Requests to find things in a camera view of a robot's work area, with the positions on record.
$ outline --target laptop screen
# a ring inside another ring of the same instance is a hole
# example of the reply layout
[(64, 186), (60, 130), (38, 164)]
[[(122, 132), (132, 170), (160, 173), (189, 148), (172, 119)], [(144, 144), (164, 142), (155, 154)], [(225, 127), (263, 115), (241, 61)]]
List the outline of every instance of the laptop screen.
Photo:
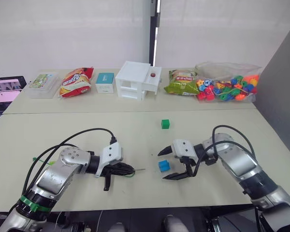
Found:
[(18, 79), (0, 80), (0, 103), (12, 102), (20, 93), (22, 86)]

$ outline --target white plastic house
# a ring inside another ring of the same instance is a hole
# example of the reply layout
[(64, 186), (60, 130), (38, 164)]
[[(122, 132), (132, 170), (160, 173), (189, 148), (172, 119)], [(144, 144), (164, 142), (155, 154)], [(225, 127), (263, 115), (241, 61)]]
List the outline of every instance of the white plastic house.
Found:
[(147, 91), (157, 94), (161, 67), (126, 61), (115, 77), (119, 97), (143, 100)]

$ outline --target white table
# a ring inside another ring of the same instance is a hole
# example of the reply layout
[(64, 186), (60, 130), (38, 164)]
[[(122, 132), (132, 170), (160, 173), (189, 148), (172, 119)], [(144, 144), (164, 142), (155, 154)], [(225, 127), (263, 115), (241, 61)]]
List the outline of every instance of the white table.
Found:
[[(160, 128), (161, 119), (170, 119), (169, 130)], [(112, 130), (124, 149), (123, 161), (146, 170), (132, 178), (115, 176), (109, 192), (103, 191), (104, 178), (76, 175), (54, 210), (249, 203), (220, 161), (212, 166), (202, 164), (196, 177), (179, 181), (161, 178), (156, 156), (159, 151), (176, 138), (201, 143), (218, 124), (231, 125), (243, 132), (253, 144), (260, 165), (290, 194), (290, 152), (256, 109), (15, 114), (0, 118), (0, 211), (7, 211), (20, 197), (32, 157), (78, 131), (94, 127)], [(245, 145), (237, 134), (226, 129), (220, 131), (230, 133)], [(71, 143), (98, 152), (108, 145), (109, 139), (108, 133), (93, 131)]]
[[(90, 91), (62, 99), (56, 93), (53, 99), (30, 99), (24, 91), (13, 101), (5, 114), (24, 113), (87, 113), (87, 112), (144, 112), (144, 111), (193, 111), (216, 109), (255, 109), (254, 104), (244, 102), (199, 102), (193, 96), (167, 94), (163, 87), (169, 84), (169, 70), (162, 69), (157, 95), (149, 92), (144, 101), (119, 98), (115, 87), (114, 94), (98, 94), (95, 82), (99, 73), (118, 73), (119, 69), (94, 70)], [(71, 70), (42, 70), (59, 72), (61, 78)]]

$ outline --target teal and white box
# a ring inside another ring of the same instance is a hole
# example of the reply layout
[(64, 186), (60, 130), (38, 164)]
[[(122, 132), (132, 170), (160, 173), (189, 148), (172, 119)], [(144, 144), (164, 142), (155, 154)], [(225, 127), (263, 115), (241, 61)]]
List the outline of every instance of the teal and white box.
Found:
[(114, 73), (101, 72), (96, 81), (96, 88), (98, 93), (114, 93)]

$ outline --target clear plastic box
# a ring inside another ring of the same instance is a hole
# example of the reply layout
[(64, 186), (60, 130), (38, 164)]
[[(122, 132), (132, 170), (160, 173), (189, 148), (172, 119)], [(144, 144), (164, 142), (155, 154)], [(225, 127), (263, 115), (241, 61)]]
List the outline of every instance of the clear plastic box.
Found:
[(26, 88), (26, 94), (32, 99), (50, 99), (59, 86), (60, 79), (57, 72), (40, 72)]

